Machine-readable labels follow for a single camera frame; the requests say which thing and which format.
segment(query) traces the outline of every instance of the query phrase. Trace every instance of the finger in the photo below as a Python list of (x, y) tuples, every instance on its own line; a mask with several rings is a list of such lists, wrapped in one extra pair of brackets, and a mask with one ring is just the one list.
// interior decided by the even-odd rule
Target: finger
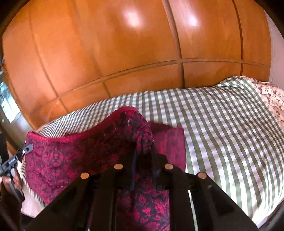
[(14, 176), (14, 178), (16, 178), (16, 179), (19, 180), (19, 179), (20, 179), (20, 174), (19, 174), (18, 170), (15, 169), (14, 171), (15, 171), (15, 176)]
[(6, 176), (2, 176), (2, 182), (7, 185), (10, 184), (12, 182), (10, 177), (6, 177)]
[(15, 178), (14, 178), (14, 183), (15, 183), (15, 188), (16, 189), (20, 190), (20, 189), (23, 188), (24, 184), (23, 184), (23, 181), (21, 179), (15, 180)]

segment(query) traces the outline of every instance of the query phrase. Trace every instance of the wood panel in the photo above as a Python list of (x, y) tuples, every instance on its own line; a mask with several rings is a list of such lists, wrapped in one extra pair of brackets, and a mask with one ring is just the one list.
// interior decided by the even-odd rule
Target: wood panel
[(16, 149), (8, 141), (6, 143), (9, 157), (14, 156), (17, 153)]
[(43, 67), (59, 95), (99, 77), (82, 44), (72, 1), (31, 1), (30, 14)]
[(183, 58), (241, 59), (232, 1), (170, 0)]
[(5, 80), (33, 128), (110, 96), (212, 86), (243, 62), (267, 80), (270, 46), (253, 0), (31, 0), (3, 36)]
[(174, 64), (136, 71), (109, 79), (105, 84), (111, 97), (146, 90), (182, 88), (182, 79), (177, 67), (178, 65)]
[(91, 84), (72, 91), (62, 96), (62, 102), (69, 111), (83, 108), (100, 100), (108, 99), (109, 96), (103, 83)]
[(63, 107), (61, 101), (59, 99), (55, 99), (30, 114), (29, 118), (33, 122), (35, 128), (38, 129), (40, 126), (66, 114), (67, 111)]
[(242, 28), (243, 60), (270, 66), (271, 41), (264, 10), (254, 0), (234, 1)]
[(28, 132), (32, 130), (22, 113), (19, 113), (19, 115), (10, 123), (10, 126), (11, 129), (17, 133), (17, 136), (22, 143), (25, 142)]
[(162, 1), (75, 0), (83, 39), (103, 75), (177, 59)]
[(240, 63), (191, 62), (184, 63), (183, 67), (186, 87), (213, 86), (241, 72)]
[(3, 49), (10, 81), (21, 109), (29, 114), (56, 98), (40, 64), (29, 23), (27, 3), (3, 35)]
[(243, 76), (256, 79), (258, 81), (268, 82), (270, 68), (265, 66), (244, 64)]

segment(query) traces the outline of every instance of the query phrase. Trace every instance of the green striped bedsheet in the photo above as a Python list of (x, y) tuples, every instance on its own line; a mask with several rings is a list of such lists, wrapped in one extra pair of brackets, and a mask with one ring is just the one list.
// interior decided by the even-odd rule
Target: green striped bedsheet
[[(136, 107), (148, 121), (182, 126), (186, 171), (206, 172), (257, 225), (282, 202), (284, 133), (248, 78), (117, 96), (55, 119), (38, 133), (82, 132), (121, 106)], [(26, 181), (25, 164), (22, 172)]]

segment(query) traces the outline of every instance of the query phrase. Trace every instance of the window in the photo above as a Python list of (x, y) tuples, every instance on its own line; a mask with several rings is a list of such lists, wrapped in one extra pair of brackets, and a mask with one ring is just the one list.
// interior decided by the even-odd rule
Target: window
[(19, 114), (20, 109), (18, 108), (6, 83), (4, 82), (0, 84), (0, 103), (5, 116), (11, 123)]

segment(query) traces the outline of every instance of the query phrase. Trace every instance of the white wall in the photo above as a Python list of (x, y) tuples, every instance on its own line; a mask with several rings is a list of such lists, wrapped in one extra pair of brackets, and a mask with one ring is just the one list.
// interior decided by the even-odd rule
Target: white wall
[(266, 14), (266, 18), (271, 38), (271, 69), (269, 82), (284, 89), (284, 39), (268, 14)]

